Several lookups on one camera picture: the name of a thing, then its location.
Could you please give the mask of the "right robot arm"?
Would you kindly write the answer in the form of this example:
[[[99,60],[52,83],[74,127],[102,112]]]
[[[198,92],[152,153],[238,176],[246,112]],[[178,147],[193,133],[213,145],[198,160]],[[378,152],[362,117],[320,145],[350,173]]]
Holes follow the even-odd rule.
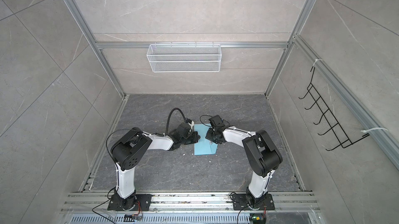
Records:
[[[208,120],[207,140],[216,144],[229,142],[244,148],[253,170],[245,198],[248,206],[255,207],[266,199],[273,174],[283,161],[279,149],[265,130],[242,130],[230,125],[219,115],[211,116]]]

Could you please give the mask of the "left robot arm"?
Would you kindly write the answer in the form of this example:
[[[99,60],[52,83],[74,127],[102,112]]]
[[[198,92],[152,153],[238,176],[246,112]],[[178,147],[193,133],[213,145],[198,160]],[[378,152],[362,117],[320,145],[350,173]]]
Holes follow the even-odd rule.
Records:
[[[110,149],[116,167],[117,184],[111,203],[117,208],[131,210],[135,207],[135,167],[148,150],[173,151],[181,145],[196,144],[201,136],[194,126],[182,123],[167,134],[150,134],[138,127],[130,129]]]

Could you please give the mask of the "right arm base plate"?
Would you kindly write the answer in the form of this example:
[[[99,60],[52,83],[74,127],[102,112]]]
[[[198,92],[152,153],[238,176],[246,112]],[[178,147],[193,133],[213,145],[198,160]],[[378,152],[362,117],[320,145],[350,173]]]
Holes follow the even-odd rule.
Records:
[[[265,194],[260,198],[255,199],[250,193],[235,193],[229,194],[233,203],[234,210],[275,210],[274,200],[271,194]]]

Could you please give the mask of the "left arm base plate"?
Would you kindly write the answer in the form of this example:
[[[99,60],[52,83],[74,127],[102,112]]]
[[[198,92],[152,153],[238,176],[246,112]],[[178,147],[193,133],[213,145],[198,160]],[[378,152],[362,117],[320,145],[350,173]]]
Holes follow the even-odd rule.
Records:
[[[151,194],[133,194],[123,199],[116,193],[111,197],[107,210],[138,211],[140,207],[142,211],[148,211],[151,200]]]

